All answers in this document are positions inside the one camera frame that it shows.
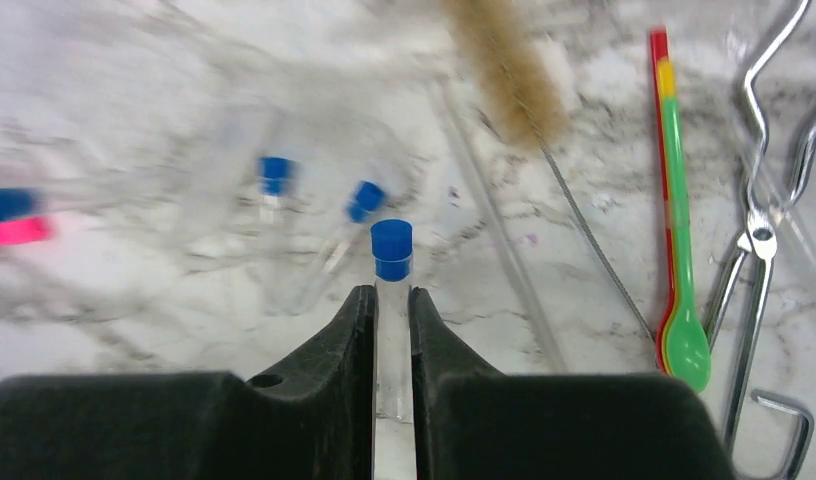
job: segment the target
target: blue cap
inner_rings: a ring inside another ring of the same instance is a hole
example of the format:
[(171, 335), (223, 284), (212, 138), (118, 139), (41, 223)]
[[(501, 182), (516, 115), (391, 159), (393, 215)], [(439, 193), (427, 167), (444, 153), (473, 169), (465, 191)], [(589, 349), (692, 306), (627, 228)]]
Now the blue cap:
[(30, 188), (0, 188), (0, 222), (34, 213), (37, 196)]
[(346, 214), (354, 223), (364, 223), (370, 214), (381, 208), (387, 198), (376, 184), (361, 182), (358, 190), (346, 206)]
[(414, 252), (413, 227), (404, 220), (377, 222), (370, 229), (376, 276), (387, 282), (398, 282), (411, 273)]
[(293, 162), (281, 157), (261, 157), (261, 192), (272, 197), (282, 196), (287, 180), (293, 174)]

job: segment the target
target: green spoon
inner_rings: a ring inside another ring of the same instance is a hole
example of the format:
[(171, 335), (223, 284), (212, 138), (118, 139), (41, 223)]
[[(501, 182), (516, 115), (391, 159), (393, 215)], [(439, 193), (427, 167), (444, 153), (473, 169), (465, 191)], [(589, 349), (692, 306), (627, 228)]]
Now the green spoon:
[(673, 65), (658, 63), (658, 88), (667, 154), (667, 179), (670, 185), (670, 223), (673, 230), (678, 302), (665, 335), (667, 362), (673, 376), (695, 391), (702, 392), (711, 377), (711, 350), (694, 305), (694, 264), (691, 256), (691, 213), (685, 178), (685, 154)]

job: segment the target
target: white marble surface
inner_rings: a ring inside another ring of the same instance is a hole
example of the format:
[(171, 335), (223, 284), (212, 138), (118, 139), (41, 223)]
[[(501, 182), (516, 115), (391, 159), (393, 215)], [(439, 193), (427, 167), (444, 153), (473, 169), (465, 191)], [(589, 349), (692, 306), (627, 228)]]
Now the white marble surface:
[[(573, 117), (573, 128), (555, 147), (557, 158), (653, 326), (666, 285), (646, 31), (660, 22), (668, 26), (678, 68), (703, 312), (741, 222), (735, 195), (740, 164), (724, 119), (725, 84), (747, 42), (758, 38), (780, 5), (748, 7), (756, 3), (524, 2)], [(816, 11), (808, 23), (759, 82), (774, 122), (774, 160), (783, 156), (785, 132), (816, 102)], [(207, 154), (205, 138), (218, 105), (255, 87), (292, 112), (298, 138), (284, 140), (282, 148), (302, 164), (292, 245), (276, 268), (298, 272), (334, 226), (351, 186), (374, 176), (397, 192), (384, 215), (415, 223), (415, 283), (431, 290), (450, 327), (505, 372), (546, 372), (425, 86), (411, 80), (423, 69), (453, 65), (430, 0), (328, 6), (298, 0), (0, 0), (0, 159), (28, 162), (32, 178), (81, 177), (114, 166), (192, 166)], [(551, 172), (540, 159), (514, 156), (499, 145), (481, 122), (476, 93), (465, 81), (457, 84), (461, 113), (487, 159), (487, 177), (570, 367), (653, 371), (653, 345), (573, 227)], [(346, 142), (377, 132), (357, 115), (393, 133), (388, 155), (377, 155), (374, 165), (369, 145), (359, 150)], [(252, 180), (237, 189), (227, 224), (184, 253), (164, 243), (176, 196), (58, 214), (57, 238), (0, 250), (0, 378), (181, 369), (230, 369), (245, 378), (309, 338), (351, 286), (371, 283), (368, 240), (359, 242), (312, 311), (265, 316), (266, 287), (252, 243)], [(816, 243), (816, 169), (812, 182), (800, 214)], [(432, 255), (446, 245), (458, 253)], [(816, 282), (799, 259), (783, 248), (750, 387), (798, 398), (816, 419)], [(743, 282), (740, 292), (747, 289)], [(717, 424), (742, 298), (729, 312), (702, 395)], [(792, 420), (748, 402), (736, 452), (740, 469), (770, 474)], [(384, 443), (376, 449), (377, 478), (411, 478), (410, 428), (378, 428)], [(816, 429), (800, 478), (816, 479)]]

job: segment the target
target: red spoon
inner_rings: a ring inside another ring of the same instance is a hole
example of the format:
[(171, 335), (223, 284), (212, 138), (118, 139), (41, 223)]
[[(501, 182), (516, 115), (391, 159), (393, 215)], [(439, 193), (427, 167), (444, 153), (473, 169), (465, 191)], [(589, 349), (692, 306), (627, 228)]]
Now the red spoon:
[[(664, 130), (661, 123), (661, 101), (658, 98), (658, 88), (657, 88), (657, 75), (656, 75), (656, 65), (658, 61), (668, 57), (668, 50), (667, 50), (667, 30), (664, 27), (659, 27), (652, 29), (649, 34), (649, 48), (650, 48), (650, 61), (652, 65), (652, 84), (653, 84), (653, 95), (655, 98), (655, 110), (656, 110), (656, 126), (658, 128), (658, 154), (661, 160), (661, 190), (662, 195), (664, 197), (664, 205), (665, 205), (665, 218), (667, 215), (666, 207), (670, 204), (670, 191), (667, 187), (667, 155), (664, 152)], [(661, 369), (664, 373), (670, 374), (670, 366), (667, 365), (664, 358), (664, 330), (667, 327), (667, 322), (670, 319), (670, 316), (673, 313), (673, 308), (676, 303), (676, 281), (674, 278), (674, 269), (673, 269), (673, 235), (670, 232), (670, 224), (669, 222), (665, 222), (667, 224), (667, 228), (665, 229), (666, 235), (665, 239), (667, 242), (667, 278), (668, 278), (668, 293), (667, 293), (667, 308), (665, 309), (664, 316), (662, 317), (661, 323), (658, 325), (658, 331), (656, 332), (655, 336), (655, 351), (656, 351), (656, 363), (658, 364), (658, 368)]]

